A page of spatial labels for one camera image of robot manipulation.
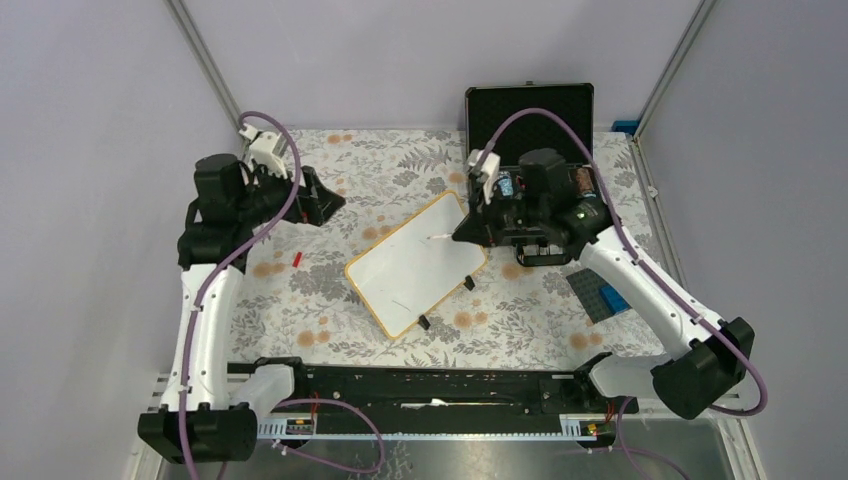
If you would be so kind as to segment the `yellow framed whiteboard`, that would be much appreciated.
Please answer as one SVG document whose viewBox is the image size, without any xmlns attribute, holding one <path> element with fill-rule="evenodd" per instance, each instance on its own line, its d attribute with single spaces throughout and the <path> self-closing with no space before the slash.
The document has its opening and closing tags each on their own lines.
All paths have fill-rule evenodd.
<svg viewBox="0 0 848 480">
<path fill-rule="evenodd" d="M 465 215 L 448 190 L 346 264 L 346 279 L 388 338 L 404 335 L 486 265 L 481 246 L 427 239 L 452 234 Z"/>
</svg>

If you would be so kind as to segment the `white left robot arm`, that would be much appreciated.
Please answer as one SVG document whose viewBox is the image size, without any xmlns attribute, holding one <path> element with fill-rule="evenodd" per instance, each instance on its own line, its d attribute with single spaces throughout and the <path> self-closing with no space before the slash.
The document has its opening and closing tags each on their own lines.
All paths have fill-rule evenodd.
<svg viewBox="0 0 848 480">
<path fill-rule="evenodd" d="M 258 366 L 237 390 L 229 386 L 224 349 L 255 234 L 279 221 L 320 227 L 346 200 L 312 167 L 275 173 L 233 154 L 200 159 L 193 179 L 197 196 L 177 243 L 182 309 L 175 356 L 159 406 L 140 415 L 137 431 L 173 464 L 245 461 L 260 422 L 278 404 L 301 409 L 311 388 L 299 362 Z"/>
</svg>

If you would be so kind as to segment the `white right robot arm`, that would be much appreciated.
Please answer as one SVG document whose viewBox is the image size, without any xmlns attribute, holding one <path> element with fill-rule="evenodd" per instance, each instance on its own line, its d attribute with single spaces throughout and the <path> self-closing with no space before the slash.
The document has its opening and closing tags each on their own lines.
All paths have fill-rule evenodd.
<svg viewBox="0 0 848 480">
<path fill-rule="evenodd" d="M 465 173 L 469 212 L 452 233 L 458 242 L 521 248 L 540 240 L 609 284 L 644 320 L 661 355 L 609 353 L 584 364 L 575 402 L 597 412 L 613 397 L 650 397 L 680 418 L 733 409 L 719 399 L 751 374 L 756 337 L 742 317 L 728 320 L 670 277 L 625 228 L 607 201 L 595 165 L 571 164 L 556 150 L 526 153 L 505 169 L 500 157 L 470 152 Z"/>
</svg>

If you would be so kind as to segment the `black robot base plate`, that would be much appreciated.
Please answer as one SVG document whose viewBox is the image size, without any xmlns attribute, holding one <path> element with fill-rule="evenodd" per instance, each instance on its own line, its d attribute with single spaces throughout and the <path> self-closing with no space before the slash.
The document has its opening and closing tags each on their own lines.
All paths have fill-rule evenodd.
<svg viewBox="0 0 848 480">
<path fill-rule="evenodd" d="M 571 371 L 458 370 L 309 365 L 298 357 L 231 363 L 231 380 L 261 366 L 292 368 L 295 398 L 346 402 L 384 435 L 501 438 L 565 435 L 567 420 L 611 422 L 636 414 L 637 401 L 604 397 L 584 369 Z"/>
</svg>

